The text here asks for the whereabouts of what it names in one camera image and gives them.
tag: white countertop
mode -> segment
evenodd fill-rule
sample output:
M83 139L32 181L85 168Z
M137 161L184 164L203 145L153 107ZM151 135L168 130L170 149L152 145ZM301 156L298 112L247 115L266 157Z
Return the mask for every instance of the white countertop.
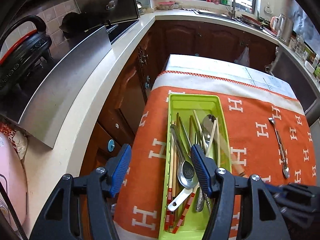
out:
M82 87L64 120L54 149L33 137L29 138L24 161L28 184L28 214L23 225L28 236L61 176L65 173L70 173L74 177L79 175L84 153L102 106L124 64L155 20L189 20L225 25L255 34L279 45L277 39L264 32L237 22L196 15L193 11L177 9L142 15L139 22L112 45L111 51Z

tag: blue gripper pad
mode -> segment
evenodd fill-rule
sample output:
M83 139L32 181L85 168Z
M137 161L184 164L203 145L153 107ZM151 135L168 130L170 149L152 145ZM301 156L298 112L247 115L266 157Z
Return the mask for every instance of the blue gripper pad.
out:
M114 197L121 188L124 176L131 161L131 146L124 144L116 157L108 160L106 164L108 184L111 184L110 196Z
M195 168L201 189L210 198L214 184L214 171L218 168L215 161L211 158L207 158L199 145L194 144L191 147L191 160L193 167Z

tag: kitchen sink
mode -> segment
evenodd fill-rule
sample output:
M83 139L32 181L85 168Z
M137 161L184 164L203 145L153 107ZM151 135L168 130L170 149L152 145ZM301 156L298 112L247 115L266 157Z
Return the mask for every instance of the kitchen sink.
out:
M210 16L210 17L235 21L235 19L232 19L232 17L230 17L227 14L219 14L219 13L214 13L214 12L209 12L209 11L204 11L204 10L193 10L193 11L195 12L195 14L198 14L198 15L206 15L206 16Z

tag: faucet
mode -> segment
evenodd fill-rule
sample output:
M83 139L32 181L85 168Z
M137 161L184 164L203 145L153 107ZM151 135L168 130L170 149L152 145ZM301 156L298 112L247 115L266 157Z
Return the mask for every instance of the faucet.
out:
M233 19L236 17L236 0L233 0L232 11L228 13Z

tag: frying pan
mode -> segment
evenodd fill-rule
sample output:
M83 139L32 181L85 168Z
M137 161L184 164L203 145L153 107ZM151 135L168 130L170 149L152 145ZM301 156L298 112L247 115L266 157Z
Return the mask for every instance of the frying pan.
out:
M249 23L249 24L252 24L252 25L255 25L257 27L262 27L262 24L257 21L256 19L252 18L252 17L249 17L247 15L242 15L242 20L246 23Z
M69 13L59 27L63 32L75 34L90 30L94 27L107 25L110 13L116 7L118 0L110 0L106 5L105 12Z

